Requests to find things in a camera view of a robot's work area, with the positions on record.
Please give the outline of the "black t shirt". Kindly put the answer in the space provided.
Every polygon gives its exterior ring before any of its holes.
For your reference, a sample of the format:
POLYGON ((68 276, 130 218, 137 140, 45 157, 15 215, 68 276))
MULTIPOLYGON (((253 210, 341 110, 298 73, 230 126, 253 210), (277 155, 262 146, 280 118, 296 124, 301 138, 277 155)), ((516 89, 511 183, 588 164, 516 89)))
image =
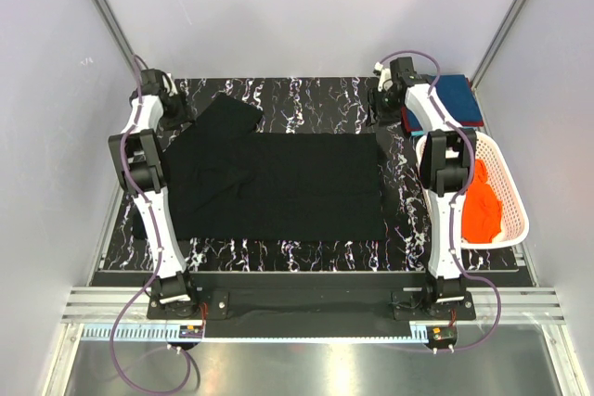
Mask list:
POLYGON ((383 240, 375 135, 259 133, 263 116, 219 95, 164 150, 176 237, 383 240))

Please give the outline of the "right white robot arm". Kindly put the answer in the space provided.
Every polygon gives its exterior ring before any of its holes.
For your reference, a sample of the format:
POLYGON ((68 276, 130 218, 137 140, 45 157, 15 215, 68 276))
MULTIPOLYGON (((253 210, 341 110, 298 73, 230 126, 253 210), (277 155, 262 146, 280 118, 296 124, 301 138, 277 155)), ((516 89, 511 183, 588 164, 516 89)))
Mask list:
POLYGON ((434 57, 400 50, 377 62, 378 84, 368 93, 368 125, 388 126, 412 111, 425 136, 418 175, 430 211, 431 251, 426 279, 409 303, 394 307, 448 319, 464 304, 461 226, 466 191, 474 176, 476 132, 465 130, 446 109, 436 85, 441 69, 434 57))

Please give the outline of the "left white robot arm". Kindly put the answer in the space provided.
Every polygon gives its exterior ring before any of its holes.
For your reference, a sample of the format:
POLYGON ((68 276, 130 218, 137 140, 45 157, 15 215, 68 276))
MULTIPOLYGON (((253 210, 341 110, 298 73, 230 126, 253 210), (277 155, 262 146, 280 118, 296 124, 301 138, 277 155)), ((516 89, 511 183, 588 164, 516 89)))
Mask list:
POLYGON ((182 319, 200 308, 200 295, 181 253, 168 202, 169 172, 157 138, 191 118, 184 93, 161 70, 142 69, 130 96, 131 114, 124 128, 108 139, 121 189, 133 198, 153 257, 149 319, 182 319))

